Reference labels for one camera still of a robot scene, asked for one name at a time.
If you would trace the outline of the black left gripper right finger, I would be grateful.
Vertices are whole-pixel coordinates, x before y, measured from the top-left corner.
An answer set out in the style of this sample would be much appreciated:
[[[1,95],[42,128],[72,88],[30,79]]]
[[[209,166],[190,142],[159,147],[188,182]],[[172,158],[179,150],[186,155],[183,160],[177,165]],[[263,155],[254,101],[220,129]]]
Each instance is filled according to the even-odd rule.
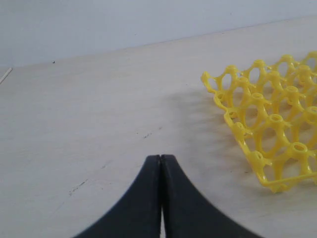
[[[213,206],[191,183],[174,155],[161,155],[161,206],[167,238],[257,238]]]

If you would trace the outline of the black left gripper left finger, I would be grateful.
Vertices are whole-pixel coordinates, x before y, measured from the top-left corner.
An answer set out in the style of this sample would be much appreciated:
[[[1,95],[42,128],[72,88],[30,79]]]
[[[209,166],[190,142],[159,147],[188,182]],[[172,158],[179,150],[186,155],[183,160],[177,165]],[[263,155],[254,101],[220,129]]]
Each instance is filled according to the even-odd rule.
[[[159,238],[160,156],[151,155],[119,201],[77,238]]]

